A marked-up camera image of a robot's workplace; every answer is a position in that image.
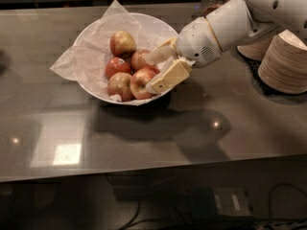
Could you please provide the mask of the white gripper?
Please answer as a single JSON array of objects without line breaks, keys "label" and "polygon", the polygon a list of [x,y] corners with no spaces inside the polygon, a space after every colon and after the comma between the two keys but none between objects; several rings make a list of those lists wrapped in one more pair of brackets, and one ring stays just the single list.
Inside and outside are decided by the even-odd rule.
[{"label": "white gripper", "polygon": [[189,60],[203,67],[220,59],[221,55],[221,47],[207,19],[199,17],[185,26],[178,38],[167,39],[144,56],[150,65],[166,61],[161,72],[146,84],[146,90],[152,94],[165,93],[189,78],[193,65]]}]

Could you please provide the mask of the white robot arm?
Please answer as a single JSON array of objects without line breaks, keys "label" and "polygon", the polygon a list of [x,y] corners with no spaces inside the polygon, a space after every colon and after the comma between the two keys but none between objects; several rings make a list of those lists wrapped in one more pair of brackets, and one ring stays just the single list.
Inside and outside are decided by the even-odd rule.
[{"label": "white robot arm", "polygon": [[234,46],[285,30],[305,41],[306,23],[307,0],[229,0],[145,56],[149,64],[162,65],[146,90],[164,93],[189,78],[194,66],[207,66]]}]

